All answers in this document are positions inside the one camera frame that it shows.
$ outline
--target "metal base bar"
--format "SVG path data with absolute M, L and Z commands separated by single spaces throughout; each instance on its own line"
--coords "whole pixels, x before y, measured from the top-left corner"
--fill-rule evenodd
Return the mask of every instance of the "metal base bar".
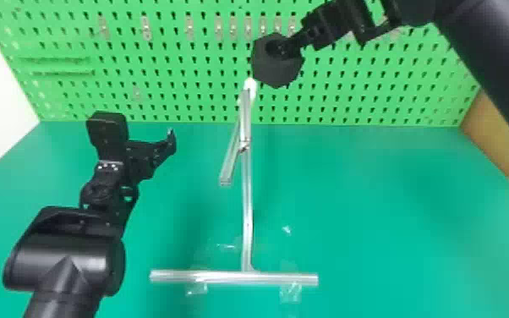
M 174 271 L 154 270 L 152 282 L 197 282 L 231 285 L 288 285 L 318 286 L 317 274 L 260 272 L 260 271 Z

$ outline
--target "robotic arm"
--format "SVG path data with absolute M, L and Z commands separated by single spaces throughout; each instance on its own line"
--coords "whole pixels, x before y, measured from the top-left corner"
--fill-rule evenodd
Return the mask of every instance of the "robotic arm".
M 176 152 L 176 136 L 129 140 L 124 115 L 95 112 L 87 120 L 99 161 L 79 207 L 47 206 L 12 249 L 6 288 L 33 292 L 25 318 L 92 318 L 101 299 L 123 282 L 122 236 L 139 198 L 138 185 Z
M 277 33 L 254 42 L 255 79 L 278 88 L 296 79 L 304 58 L 352 31 L 364 46 L 399 26 L 434 22 L 456 49 L 509 123 L 509 0 L 380 0 L 386 22 L 375 25 L 364 0 L 324 3 L 302 19 L 302 29 L 286 38 Z

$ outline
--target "vertical metal rod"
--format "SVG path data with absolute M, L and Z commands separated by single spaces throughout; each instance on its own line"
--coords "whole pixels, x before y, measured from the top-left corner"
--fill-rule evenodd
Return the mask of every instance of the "vertical metal rod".
M 240 97 L 240 134 L 243 178 L 243 252 L 241 270 L 253 271 L 253 184 L 251 162 L 250 92 L 243 90 Z

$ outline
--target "green tabletop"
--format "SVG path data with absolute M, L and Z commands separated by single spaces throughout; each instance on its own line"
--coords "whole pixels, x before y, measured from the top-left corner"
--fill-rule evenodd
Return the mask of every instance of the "green tabletop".
M 140 186 L 121 291 L 97 317 L 509 318 L 509 182 L 456 129 L 254 126 L 254 267 L 318 288 L 153 285 L 149 270 L 237 270 L 240 176 L 218 187 L 231 125 L 174 124 L 178 153 Z M 165 124 L 130 124 L 159 140 Z M 0 161 L 4 261 L 43 206 L 75 206 L 96 152 L 82 123 L 43 123 Z

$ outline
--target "black sponge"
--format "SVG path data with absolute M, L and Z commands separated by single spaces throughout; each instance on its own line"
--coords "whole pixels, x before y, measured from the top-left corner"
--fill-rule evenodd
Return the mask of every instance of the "black sponge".
M 275 41 L 282 42 L 288 38 L 278 33 L 272 33 L 263 36 L 254 41 L 251 64 L 253 68 L 253 77 L 255 80 L 279 88 L 290 84 L 298 77 L 298 73 L 304 63 L 304 58 L 299 50 L 294 54 L 289 54 L 287 58 L 280 54 L 273 54 L 269 50 L 268 43 Z

